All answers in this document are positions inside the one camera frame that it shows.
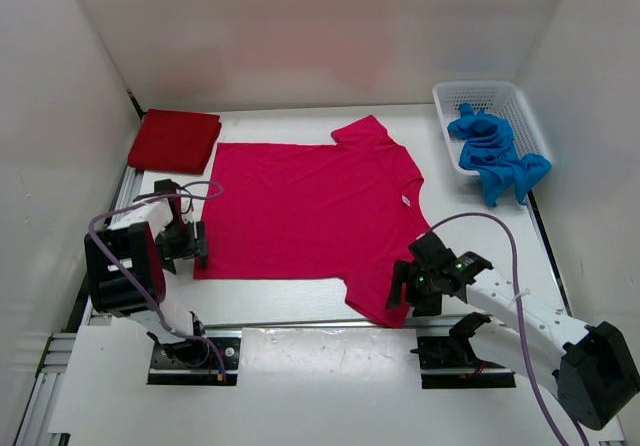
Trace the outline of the dark red t shirt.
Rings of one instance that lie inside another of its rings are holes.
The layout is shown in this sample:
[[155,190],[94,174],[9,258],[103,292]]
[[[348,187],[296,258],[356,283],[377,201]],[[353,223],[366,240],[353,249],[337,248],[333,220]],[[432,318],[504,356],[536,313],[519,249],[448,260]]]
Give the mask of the dark red t shirt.
[[221,127],[219,115],[149,109],[127,165],[143,171],[200,175]]

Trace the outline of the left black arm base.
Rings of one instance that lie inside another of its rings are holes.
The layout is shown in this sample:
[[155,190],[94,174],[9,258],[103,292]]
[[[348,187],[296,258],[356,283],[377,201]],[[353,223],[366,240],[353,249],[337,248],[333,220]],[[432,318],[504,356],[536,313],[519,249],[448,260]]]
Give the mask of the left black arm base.
[[162,386],[236,386],[241,356],[240,329],[208,329],[224,364],[220,375],[218,356],[208,344],[196,341],[161,346],[154,343],[147,374],[148,385]]

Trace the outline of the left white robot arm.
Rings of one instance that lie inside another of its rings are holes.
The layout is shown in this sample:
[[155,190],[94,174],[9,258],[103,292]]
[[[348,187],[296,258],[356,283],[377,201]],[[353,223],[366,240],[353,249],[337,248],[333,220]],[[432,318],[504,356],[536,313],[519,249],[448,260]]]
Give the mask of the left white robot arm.
[[168,358],[192,369],[213,347],[198,316],[169,297],[169,285],[177,260],[207,266],[206,226],[193,219],[193,200],[187,186],[158,180],[130,206],[92,219],[84,239],[93,308],[139,324]]

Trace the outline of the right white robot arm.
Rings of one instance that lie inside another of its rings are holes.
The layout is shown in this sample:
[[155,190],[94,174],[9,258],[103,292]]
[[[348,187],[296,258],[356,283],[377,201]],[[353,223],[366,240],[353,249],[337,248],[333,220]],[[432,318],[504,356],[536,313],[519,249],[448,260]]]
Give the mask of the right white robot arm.
[[603,429],[639,393],[639,373],[621,331],[559,312],[517,292],[480,255],[461,256],[434,233],[409,246],[411,260],[394,264],[386,307],[435,312],[445,296],[474,307],[438,346],[420,341],[415,352],[430,367],[475,368],[493,363],[548,391],[570,419]]

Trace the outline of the pink t shirt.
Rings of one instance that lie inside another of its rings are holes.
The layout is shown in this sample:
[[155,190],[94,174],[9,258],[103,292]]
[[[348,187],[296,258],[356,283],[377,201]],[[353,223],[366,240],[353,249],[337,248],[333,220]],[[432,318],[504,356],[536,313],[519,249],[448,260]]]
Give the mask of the pink t shirt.
[[394,265],[428,229],[423,175],[374,117],[333,131],[329,145],[222,143],[202,221],[209,257],[197,280],[337,278],[346,304],[402,326],[389,307]]

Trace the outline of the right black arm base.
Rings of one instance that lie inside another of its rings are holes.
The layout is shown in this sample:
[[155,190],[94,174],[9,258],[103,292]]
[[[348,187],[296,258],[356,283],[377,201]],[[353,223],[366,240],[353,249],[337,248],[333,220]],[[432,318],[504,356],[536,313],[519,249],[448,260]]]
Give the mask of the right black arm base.
[[505,367],[479,359],[470,340],[487,315],[473,312],[457,321],[445,332],[432,328],[417,335],[418,356],[423,390],[511,389],[516,387],[514,373]]

